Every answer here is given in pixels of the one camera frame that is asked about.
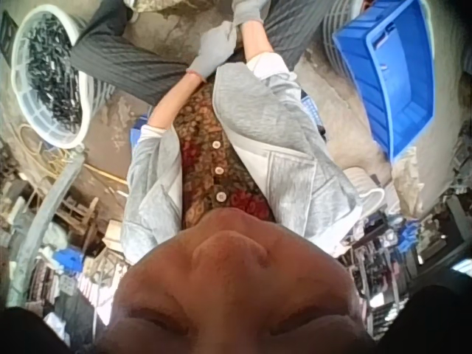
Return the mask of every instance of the eye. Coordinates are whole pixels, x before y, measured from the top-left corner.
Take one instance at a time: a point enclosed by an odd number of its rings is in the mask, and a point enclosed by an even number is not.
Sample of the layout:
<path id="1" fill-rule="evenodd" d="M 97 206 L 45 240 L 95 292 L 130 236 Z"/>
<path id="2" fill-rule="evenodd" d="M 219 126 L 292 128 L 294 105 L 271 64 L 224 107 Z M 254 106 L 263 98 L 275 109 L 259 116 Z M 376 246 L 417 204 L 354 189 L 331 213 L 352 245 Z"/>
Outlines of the eye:
<path id="1" fill-rule="evenodd" d="M 129 310 L 128 317 L 151 322 L 155 326 L 166 330 L 169 333 L 176 334 L 177 336 L 186 336 L 189 331 L 188 327 L 183 326 L 171 316 L 148 308 Z"/>
<path id="2" fill-rule="evenodd" d="M 281 321 L 276 327 L 271 329 L 272 336 L 280 336 L 282 334 L 296 330 L 304 325 L 325 316 L 346 315 L 345 311 L 336 311 L 332 308 L 320 308 L 318 306 L 311 306 L 298 310 L 296 313 L 290 315 L 287 319 Z"/>

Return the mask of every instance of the gray jacket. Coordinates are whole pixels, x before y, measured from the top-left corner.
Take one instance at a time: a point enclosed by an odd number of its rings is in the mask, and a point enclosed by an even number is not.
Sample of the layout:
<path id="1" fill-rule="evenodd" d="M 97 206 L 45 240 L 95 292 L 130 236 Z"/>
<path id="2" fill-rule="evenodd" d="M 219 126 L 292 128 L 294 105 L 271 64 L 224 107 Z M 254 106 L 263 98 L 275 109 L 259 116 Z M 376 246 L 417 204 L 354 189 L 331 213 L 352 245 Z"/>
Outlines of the gray jacket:
<path id="1" fill-rule="evenodd" d="M 228 63 L 217 71 L 213 107 L 235 147 L 268 159 L 266 198 L 277 223 L 333 253 L 359 219 L 361 202 L 305 113 L 295 78 L 261 81 L 243 63 Z M 174 129 L 138 144 L 122 228 L 132 263 L 181 231 L 181 213 L 168 194 L 176 178 L 181 155 Z"/>

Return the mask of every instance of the white button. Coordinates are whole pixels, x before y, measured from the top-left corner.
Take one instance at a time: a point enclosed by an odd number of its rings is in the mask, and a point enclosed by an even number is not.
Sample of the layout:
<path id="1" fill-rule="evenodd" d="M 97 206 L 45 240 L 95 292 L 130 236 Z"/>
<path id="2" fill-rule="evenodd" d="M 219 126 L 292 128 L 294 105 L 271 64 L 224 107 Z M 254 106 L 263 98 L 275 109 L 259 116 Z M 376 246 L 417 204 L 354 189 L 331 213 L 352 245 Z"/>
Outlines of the white button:
<path id="1" fill-rule="evenodd" d="M 217 195 L 216 195 L 216 200 L 219 201 L 220 203 L 223 203 L 226 201 L 226 193 L 223 193 L 223 192 L 219 192 Z"/>

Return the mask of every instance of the black metal parts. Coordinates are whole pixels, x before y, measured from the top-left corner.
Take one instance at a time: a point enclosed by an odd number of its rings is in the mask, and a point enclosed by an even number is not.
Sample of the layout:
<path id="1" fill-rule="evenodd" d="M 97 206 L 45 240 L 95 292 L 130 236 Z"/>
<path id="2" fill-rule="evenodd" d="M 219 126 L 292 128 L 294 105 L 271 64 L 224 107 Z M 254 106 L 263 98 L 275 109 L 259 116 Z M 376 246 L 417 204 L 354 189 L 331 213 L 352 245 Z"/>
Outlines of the black metal parts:
<path id="1" fill-rule="evenodd" d="M 77 133 L 82 123 L 78 71 L 71 66 L 71 41 L 62 23 L 44 15 L 29 34 L 27 77 L 38 99 L 65 129 Z"/>

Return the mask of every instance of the blue crate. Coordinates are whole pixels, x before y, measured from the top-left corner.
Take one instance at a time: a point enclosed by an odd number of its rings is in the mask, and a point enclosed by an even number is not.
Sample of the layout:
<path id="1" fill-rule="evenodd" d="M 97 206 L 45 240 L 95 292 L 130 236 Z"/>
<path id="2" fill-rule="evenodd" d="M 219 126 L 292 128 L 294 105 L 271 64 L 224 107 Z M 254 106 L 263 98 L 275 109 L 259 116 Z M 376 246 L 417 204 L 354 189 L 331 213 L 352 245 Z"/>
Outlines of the blue crate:
<path id="1" fill-rule="evenodd" d="M 381 0 L 333 36 L 390 161 L 434 116 L 434 63 L 419 0 Z"/>

